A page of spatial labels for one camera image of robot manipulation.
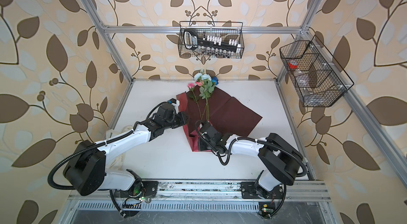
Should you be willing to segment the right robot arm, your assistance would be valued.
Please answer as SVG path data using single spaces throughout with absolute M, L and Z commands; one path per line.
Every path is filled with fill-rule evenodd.
M 209 150 L 226 166 L 232 155 L 257 157 L 266 167 L 257 177 L 253 191 L 256 196 L 267 199 L 274 195 L 273 190 L 282 188 L 282 199 L 274 208 L 263 207 L 260 215 L 272 219 L 282 208 L 287 187 L 292 186 L 298 177 L 307 175 L 303 155 L 276 133 L 265 138 L 250 138 L 236 134 L 221 134 L 209 122 L 197 121 L 195 131 Z

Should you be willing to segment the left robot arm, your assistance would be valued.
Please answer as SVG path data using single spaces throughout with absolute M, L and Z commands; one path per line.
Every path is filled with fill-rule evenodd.
M 188 123 L 185 112 L 173 111 L 169 119 L 156 113 L 152 118 L 136 122 L 127 132 L 110 139 L 80 143 L 75 152 L 60 161 L 49 173 L 48 184 L 57 190 L 76 190 L 81 196 L 95 191 L 124 191 L 130 197 L 142 196 L 146 190 L 142 178 L 134 171 L 112 170 L 108 165 L 128 150 L 161 136 L 166 129 L 176 129 Z

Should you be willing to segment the dark red wrapping paper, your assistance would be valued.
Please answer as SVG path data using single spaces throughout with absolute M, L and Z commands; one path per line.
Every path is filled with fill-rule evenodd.
M 249 136 L 262 119 L 262 116 L 219 88 L 215 88 L 207 101 L 199 94 L 200 89 L 195 86 L 194 90 L 177 95 L 177 100 L 180 102 L 179 110 L 189 117 L 183 129 L 193 152 L 201 151 L 202 143 L 195 132 L 195 123 L 199 120 L 206 121 L 207 110 L 209 110 L 209 122 L 222 134 Z

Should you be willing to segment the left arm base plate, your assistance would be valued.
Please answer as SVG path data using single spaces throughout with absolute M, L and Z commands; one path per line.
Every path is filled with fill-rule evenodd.
M 154 198 L 158 192 L 158 181 L 135 182 L 127 191 L 120 191 L 122 198 Z

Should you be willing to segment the light blue fake rose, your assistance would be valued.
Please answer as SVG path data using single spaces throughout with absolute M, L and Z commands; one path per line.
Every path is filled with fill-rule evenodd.
M 200 88 L 200 91 L 201 91 L 200 96 L 205 101 L 206 101 L 206 98 L 207 98 L 208 83 L 211 83 L 211 79 L 212 79 L 212 77 L 209 74 L 205 73 L 203 70 L 201 70 L 200 72 L 198 72 L 197 74 L 194 75 L 195 83 L 196 82 L 203 83 L 203 86 L 201 86 L 201 88 Z

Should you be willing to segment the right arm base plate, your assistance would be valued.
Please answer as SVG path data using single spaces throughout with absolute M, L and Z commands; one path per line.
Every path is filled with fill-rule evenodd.
M 241 182 L 240 189 L 243 199 L 282 199 L 284 195 L 284 189 L 278 185 L 271 191 L 267 191 L 261 187 L 257 182 Z

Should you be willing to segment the magenta fake rose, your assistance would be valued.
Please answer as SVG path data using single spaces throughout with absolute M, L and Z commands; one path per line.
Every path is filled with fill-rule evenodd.
M 199 105 L 199 98 L 195 94 L 195 86 L 196 85 L 194 83 L 189 83 L 188 84 L 189 91 L 187 93 L 187 96 L 196 103 L 197 108 L 198 108 L 198 112 L 199 112 L 199 116 L 202 119 L 203 118 L 203 113 L 202 113 L 200 105 Z

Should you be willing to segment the pink fake rose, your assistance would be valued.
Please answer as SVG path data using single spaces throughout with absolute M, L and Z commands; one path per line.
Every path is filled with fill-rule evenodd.
M 201 94 L 201 91 L 200 91 L 201 86 L 203 86 L 203 83 L 196 82 L 196 86 L 195 86 L 195 89 L 194 89 L 194 94 L 196 96 L 196 103 L 198 105 L 200 119 L 201 120 L 206 120 L 206 115 L 207 115 L 206 101 L 200 96 L 200 94 Z

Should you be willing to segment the cream ribbon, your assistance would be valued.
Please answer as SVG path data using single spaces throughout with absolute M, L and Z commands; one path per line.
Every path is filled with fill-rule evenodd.
M 112 137 L 119 136 L 121 134 L 126 134 L 129 130 L 133 128 L 132 125 L 127 125 L 123 127 L 121 131 L 117 131 L 114 129 L 109 129 L 106 132 L 106 139 L 110 139 Z M 110 144 L 109 146 L 114 149 L 113 153 L 108 154 L 107 159 L 106 159 L 106 168 L 108 170 L 112 171 L 122 171 L 123 170 L 123 164 L 125 161 L 125 147 L 120 145 L 121 142 L 117 141 L 114 142 L 113 144 Z

